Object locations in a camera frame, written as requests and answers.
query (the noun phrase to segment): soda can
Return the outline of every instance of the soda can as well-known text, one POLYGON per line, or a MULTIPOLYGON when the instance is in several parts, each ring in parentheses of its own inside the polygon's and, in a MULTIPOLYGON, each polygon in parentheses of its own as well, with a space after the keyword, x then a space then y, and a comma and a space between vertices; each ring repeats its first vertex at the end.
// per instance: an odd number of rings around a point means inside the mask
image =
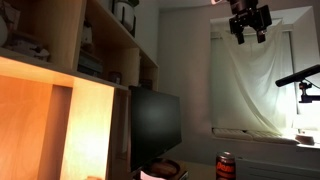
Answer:
POLYGON ((235 180, 235 157, 229 152, 218 152, 216 157, 216 180, 235 180))

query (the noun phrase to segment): monitor screen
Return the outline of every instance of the monitor screen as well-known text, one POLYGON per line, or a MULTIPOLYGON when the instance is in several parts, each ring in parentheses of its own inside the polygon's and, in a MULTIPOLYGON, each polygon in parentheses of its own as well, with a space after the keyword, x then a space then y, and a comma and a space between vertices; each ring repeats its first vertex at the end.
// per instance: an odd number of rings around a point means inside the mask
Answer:
POLYGON ((130 168, 141 168, 182 141, 180 99, 141 87, 131 90, 130 168))

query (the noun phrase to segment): cable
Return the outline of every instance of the cable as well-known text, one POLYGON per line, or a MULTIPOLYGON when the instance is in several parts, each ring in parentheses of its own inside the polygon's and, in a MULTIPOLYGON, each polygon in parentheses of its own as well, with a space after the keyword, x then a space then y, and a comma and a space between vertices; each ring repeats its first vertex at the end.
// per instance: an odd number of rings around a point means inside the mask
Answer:
POLYGON ((310 84, 312 84, 314 87, 316 87, 316 88, 318 88, 318 89, 320 89, 320 87, 319 86, 317 86, 317 85, 315 85, 315 84, 313 84, 311 81, 309 81, 308 79, 304 79, 304 80, 306 80, 306 81, 308 81, 310 84))

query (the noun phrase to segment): white wall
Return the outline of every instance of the white wall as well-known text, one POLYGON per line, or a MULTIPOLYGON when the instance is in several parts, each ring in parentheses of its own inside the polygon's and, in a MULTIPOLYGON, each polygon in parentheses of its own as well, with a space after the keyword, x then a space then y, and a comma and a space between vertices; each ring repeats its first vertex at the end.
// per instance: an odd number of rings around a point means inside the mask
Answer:
POLYGON ((137 18, 135 38, 142 49, 157 61, 159 4, 157 0, 140 0, 135 7, 137 18))
MULTIPOLYGON (((318 39, 319 0, 265 0, 271 10, 313 5, 318 39)), ((183 142, 166 156, 198 163, 214 164, 217 151, 256 160, 290 163, 320 168, 320 151, 286 145, 217 140, 212 138, 210 108, 210 19, 231 16, 228 4, 160 14, 158 64, 159 91, 180 96, 183 142)))

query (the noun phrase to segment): sheer curtain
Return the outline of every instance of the sheer curtain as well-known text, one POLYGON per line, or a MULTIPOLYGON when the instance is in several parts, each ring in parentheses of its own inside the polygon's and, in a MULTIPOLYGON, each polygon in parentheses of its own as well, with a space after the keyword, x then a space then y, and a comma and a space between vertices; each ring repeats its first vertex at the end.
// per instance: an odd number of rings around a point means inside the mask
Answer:
POLYGON ((268 29, 266 41, 246 36, 238 45, 234 35, 221 30, 212 39, 213 128, 283 132, 296 114, 293 85, 279 88, 275 81, 292 74, 289 33, 282 23, 268 29))

